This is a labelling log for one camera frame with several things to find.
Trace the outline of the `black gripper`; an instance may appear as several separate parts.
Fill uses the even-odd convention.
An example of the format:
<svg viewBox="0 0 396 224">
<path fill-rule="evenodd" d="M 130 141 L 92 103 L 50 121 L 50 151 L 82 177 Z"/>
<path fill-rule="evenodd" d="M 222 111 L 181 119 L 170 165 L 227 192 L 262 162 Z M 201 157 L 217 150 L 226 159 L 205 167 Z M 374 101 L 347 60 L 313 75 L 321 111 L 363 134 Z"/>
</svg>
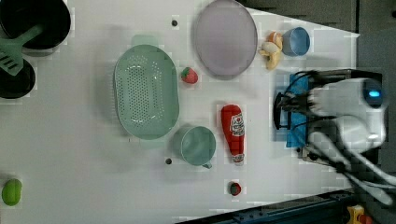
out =
<svg viewBox="0 0 396 224">
<path fill-rule="evenodd" d="M 308 117 L 314 114 L 310 109 L 311 103 L 308 101 L 308 93 L 297 94 L 294 98 L 283 97 L 278 103 L 278 107 L 285 111 L 293 111 Z"/>
</svg>

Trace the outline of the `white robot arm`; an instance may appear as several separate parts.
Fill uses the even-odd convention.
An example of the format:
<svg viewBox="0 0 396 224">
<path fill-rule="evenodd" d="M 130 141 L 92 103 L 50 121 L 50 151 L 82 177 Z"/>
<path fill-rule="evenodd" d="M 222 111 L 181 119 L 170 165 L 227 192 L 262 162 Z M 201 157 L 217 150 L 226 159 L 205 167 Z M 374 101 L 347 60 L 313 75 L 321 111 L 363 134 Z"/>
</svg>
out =
<svg viewBox="0 0 396 224">
<path fill-rule="evenodd" d="M 305 116 L 290 123 L 300 145 L 344 175 L 362 195 L 385 206 L 395 205 L 395 177 L 363 153 L 386 140 L 387 95 L 375 79 L 359 77 L 316 86 L 302 93 L 286 88 L 274 101 L 274 121 L 281 111 Z"/>
</svg>

